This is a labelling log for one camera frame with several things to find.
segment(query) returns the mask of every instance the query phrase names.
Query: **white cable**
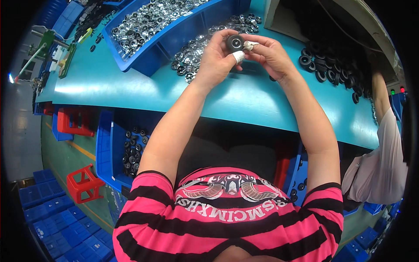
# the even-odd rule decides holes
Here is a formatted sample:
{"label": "white cable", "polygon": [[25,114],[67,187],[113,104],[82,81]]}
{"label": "white cable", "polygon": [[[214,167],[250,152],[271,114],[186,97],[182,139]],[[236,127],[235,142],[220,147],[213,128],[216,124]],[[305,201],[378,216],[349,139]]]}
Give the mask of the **white cable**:
{"label": "white cable", "polygon": [[53,31],[56,35],[60,36],[60,37],[63,39],[63,41],[67,41],[67,40],[73,39],[73,38],[75,37],[75,36],[73,36],[73,37],[70,37],[70,38],[64,39],[64,37],[62,37],[62,35],[60,35],[59,33],[57,33],[57,31],[55,31],[54,29],[48,29],[48,28],[46,28],[46,26],[38,26],[38,25],[33,25],[32,27],[43,27],[43,28],[45,28],[46,30]]}
{"label": "white cable", "polygon": [[326,8],[324,8],[324,6],[321,4],[320,0],[317,0],[317,2],[320,4],[320,6],[324,9],[324,11],[326,12],[326,14],[330,17],[330,19],[332,19],[332,21],[339,27],[339,29],[346,35],[348,36],[350,39],[354,40],[355,42],[359,43],[360,45],[362,45],[365,48],[368,48],[370,50],[376,51],[376,52],[380,52],[380,53],[384,53],[383,51],[379,50],[379,49],[375,49],[375,48],[371,48],[368,47],[366,45],[364,45],[363,43],[358,42],[355,38],[353,38],[352,36],[350,36],[347,32],[345,32],[345,30],[343,30],[342,27],[340,27],[338,25],[338,23],[333,19],[333,17],[329,14],[329,12],[326,10]]}

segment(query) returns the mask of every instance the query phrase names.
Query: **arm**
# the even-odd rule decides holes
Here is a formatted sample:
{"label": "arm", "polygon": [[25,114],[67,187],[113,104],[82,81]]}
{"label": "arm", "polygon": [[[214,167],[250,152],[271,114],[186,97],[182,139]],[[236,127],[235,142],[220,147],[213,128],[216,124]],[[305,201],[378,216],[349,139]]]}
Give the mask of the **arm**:
{"label": "arm", "polygon": [[259,42],[246,59],[262,64],[282,86],[297,119],[301,140],[308,154],[307,192],[329,182],[340,184],[339,149],[332,125],[278,41],[244,34]]}
{"label": "arm", "polygon": [[212,36],[195,79],[151,134],[147,150],[141,157],[138,174],[146,170],[158,171],[174,185],[179,159],[201,115],[207,94],[225,79],[236,64],[233,55],[225,51],[226,46],[222,41],[229,34],[237,34],[237,31],[225,29]]}

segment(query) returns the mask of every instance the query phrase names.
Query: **metal parts pile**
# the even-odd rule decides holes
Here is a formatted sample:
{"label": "metal parts pile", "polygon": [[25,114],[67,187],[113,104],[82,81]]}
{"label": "metal parts pile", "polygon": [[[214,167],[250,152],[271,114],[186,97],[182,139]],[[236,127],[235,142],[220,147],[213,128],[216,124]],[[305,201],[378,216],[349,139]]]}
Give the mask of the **metal parts pile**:
{"label": "metal parts pile", "polygon": [[231,16],[224,23],[208,29],[208,34],[197,35],[195,39],[182,47],[174,56],[175,61],[172,62],[172,69],[176,70],[179,76],[185,75],[186,82],[192,82],[199,71],[204,48],[208,45],[213,34],[223,29],[233,29],[240,34],[258,33],[259,26],[257,24],[260,23],[262,23],[262,19],[254,14]]}
{"label": "metal parts pile", "polygon": [[362,72],[356,69],[351,61],[335,57],[331,48],[308,42],[306,48],[301,50],[298,61],[308,72],[315,72],[320,83],[328,79],[335,86],[345,84],[345,88],[352,88],[354,90],[352,99],[355,104],[363,94],[365,98],[371,98],[371,91],[364,89]]}
{"label": "metal parts pile", "polygon": [[171,22],[209,0],[150,0],[137,11],[127,14],[112,29],[112,35],[125,51],[122,59],[136,53],[147,41]]}
{"label": "metal parts pile", "polygon": [[146,129],[134,127],[132,131],[125,132],[127,140],[124,142],[125,153],[122,162],[124,163],[124,174],[130,178],[135,178],[140,166],[141,151],[144,151],[148,137]]}

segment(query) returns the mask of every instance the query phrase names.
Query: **concrete floor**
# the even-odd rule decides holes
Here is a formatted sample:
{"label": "concrete floor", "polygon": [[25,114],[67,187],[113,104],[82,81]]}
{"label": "concrete floor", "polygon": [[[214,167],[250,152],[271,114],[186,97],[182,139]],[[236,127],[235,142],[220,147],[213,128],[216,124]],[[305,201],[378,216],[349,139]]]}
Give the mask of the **concrete floor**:
{"label": "concrete floor", "polygon": [[[51,126],[52,117],[42,116],[41,144],[44,169],[51,169],[60,185],[68,193],[66,177],[69,173],[90,163],[96,166],[96,136],[75,135],[73,141],[58,142],[51,132]],[[107,185],[100,188],[100,195],[104,198],[77,206],[101,228],[112,233],[115,217],[112,218],[110,210],[116,209],[117,200],[115,199],[118,198],[115,197],[115,192]],[[381,214],[372,216],[361,206],[356,213],[347,216],[344,220],[344,230],[338,251],[368,226],[373,227]]]}

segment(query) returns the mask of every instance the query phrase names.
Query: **finger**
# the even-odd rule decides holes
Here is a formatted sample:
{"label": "finger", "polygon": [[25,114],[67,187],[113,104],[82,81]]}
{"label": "finger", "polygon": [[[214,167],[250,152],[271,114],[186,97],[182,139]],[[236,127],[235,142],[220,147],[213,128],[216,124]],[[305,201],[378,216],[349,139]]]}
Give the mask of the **finger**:
{"label": "finger", "polygon": [[229,35],[234,35],[234,34],[238,34],[238,32],[232,29],[224,29],[224,30],[218,31],[211,37],[211,41],[208,43],[208,45],[212,45],[212,46],[220,45],[224,37],[227,37]]}

